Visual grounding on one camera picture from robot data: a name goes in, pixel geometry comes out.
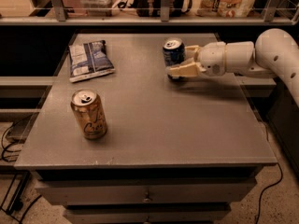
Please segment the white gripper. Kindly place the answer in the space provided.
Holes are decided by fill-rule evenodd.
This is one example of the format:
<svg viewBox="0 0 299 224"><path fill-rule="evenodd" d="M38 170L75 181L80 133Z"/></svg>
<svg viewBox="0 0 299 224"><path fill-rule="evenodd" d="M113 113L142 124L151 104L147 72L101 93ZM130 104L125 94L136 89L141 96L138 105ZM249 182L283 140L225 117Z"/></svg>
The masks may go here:
<svg viewBox="0 0 299 224"><path fill-rule="evenodd" d="M202 48L198 45L186 46L185 58L196 59L198 56L199 63L191 62L167 66L166 73L172 78L198 77L201 73L210 77L223 76L225 73L225 47L224 42L209 43Z"/></svg>

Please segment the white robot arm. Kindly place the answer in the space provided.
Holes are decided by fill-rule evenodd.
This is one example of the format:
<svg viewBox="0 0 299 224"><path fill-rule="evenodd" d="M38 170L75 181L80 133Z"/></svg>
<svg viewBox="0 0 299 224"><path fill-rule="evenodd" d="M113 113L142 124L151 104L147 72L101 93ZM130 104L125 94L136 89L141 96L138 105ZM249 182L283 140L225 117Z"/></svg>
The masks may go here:
<svg viewBox="0 0 299 224"><path fill-rule="evenodd" d="M269 29L256 42L212 42L203 47L185 48L185 61L168 66L172 78L223 76L237 73L245 77L279 77L299 105L299 48L285 31Z"/></svg>

